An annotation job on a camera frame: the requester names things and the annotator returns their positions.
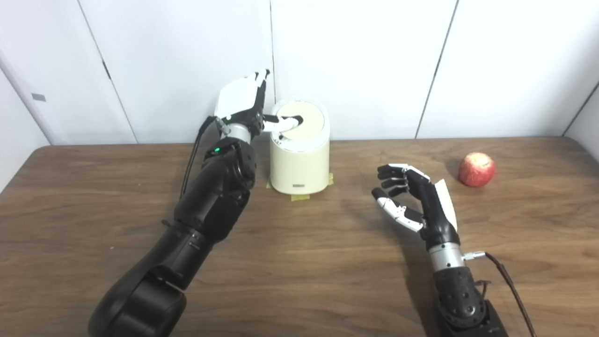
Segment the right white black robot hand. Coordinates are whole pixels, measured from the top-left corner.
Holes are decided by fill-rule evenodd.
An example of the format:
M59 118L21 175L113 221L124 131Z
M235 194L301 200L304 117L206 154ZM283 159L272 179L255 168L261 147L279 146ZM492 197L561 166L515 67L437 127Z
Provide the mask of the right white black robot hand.
M402 163L378 167L377 178L381 185L372 190L377 204L395 222L418 233L427 249L450 243L461 244L451 196L443 180L432 183L428 175ZM417 199L422 212L394 199L403 193Z

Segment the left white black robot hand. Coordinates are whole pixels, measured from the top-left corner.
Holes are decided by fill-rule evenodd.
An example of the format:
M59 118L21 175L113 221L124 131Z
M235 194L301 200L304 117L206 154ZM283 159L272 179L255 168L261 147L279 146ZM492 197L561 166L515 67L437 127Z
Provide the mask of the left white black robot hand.
M262 132L286 132L297 128L300 116L277 117L264 114L268 69L256 71L227 84L219 92L214 117L222 138L251 143Z

